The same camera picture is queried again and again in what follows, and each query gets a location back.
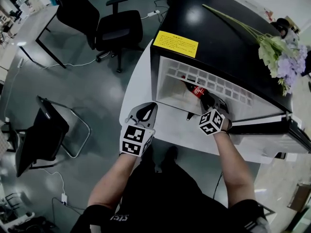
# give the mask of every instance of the hand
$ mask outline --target hand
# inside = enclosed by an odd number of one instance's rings
[[[224,122],[223,122],[223,126],[222,126],[222,130],[227,131],[229,129],[229,125],[232,125],[232,123],[230,123],[230,120],[225,117]]]

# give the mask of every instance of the office chair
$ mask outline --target office chair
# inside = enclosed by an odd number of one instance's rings
[[[137,10],[118,13],[118,4],[128,0],[110,0],[112,15],[100,19],[99,11],[88,0],[57,0],[56,16],[62,23],[84,33],[92,50],[101,51],[101,56],[112,51],[111,57],[118,56],[117,72],[121,72],[121,49],[144,51],[138,46],[142,40],[142,24]]]
[[[60,146],[65,149],[71,158],[78,157],[91,134],[91,128],[72,109],[39,96],[36,97],[36,100],[40,109],[33,126],[27,130],[18,130],[18,132],[24,131],[26,134],[15,155],[17,177],[21,176],[27,168],[38,169],[54,166],[33,165],[37,160],[54,161]],[[69,125],[52,104],[69,109],[88,128],[88,135],[76,155],[72,155],[62,143],[69,130]]]

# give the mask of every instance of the mini fridge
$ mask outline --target mini fridge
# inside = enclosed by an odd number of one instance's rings
[[[282,95],[277,79],[271,78],[258,57],[255,39],[202,4],[262,33],[279,34],[234,0],[175,0],[150,49],[152,99],[202,115],[200,100],[186,83],[202,87],[227,104],[233,121],[230,133],[240,135],[240,141],[264,145],[269,157],[280,152],[310,152],[311,141],[292,116],[292,96]],[[176,39],[184,48],[174,46]],[[195,50],[187,52],[188,42]]]

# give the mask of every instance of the black and white marker cube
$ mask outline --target black and white marker cube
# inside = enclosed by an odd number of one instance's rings
[[[213,109],[201,116],[199,127],[206,135],[215,134],[222,129],[224,118],[224,115]]]
[[[120,135],[120,152],[141,157],[151,144],[155,130],[125,124]]]

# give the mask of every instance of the black pants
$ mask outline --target black pants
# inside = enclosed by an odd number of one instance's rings
[[[121,203],[124,213],[139,210],[145,203],[155,208],[160,205],[176,208],[185,200],[192,204],[202,197],[195,180],[175,161],[163,161],[161,169],[162,173],[156,173],[152,160],[140,162],[124,190]]]

